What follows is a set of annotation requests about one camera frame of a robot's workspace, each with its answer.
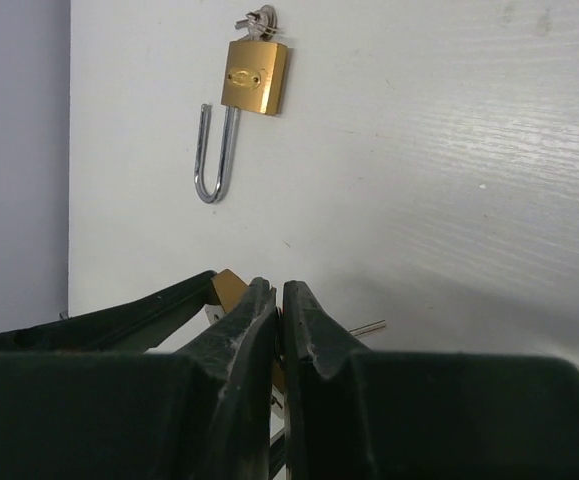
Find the engraved logo on padlock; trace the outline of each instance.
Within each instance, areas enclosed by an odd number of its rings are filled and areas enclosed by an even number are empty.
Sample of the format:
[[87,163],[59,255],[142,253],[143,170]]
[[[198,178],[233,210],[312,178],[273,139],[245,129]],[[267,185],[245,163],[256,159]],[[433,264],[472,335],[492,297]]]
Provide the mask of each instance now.
[[265,115],[278,113],[286,61],[287,47],[280,43],[231,42],[222,104]]

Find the white tabletop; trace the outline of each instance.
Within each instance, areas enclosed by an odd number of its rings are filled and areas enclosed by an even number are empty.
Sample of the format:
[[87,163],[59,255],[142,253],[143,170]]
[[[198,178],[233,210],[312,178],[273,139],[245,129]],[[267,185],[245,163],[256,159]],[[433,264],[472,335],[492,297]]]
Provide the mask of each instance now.
[[243,0],[72,1],[69,310],[207,269],[305,280],[373,347],[579,366],[579,1],[291,0],[282,114],[197,197]]

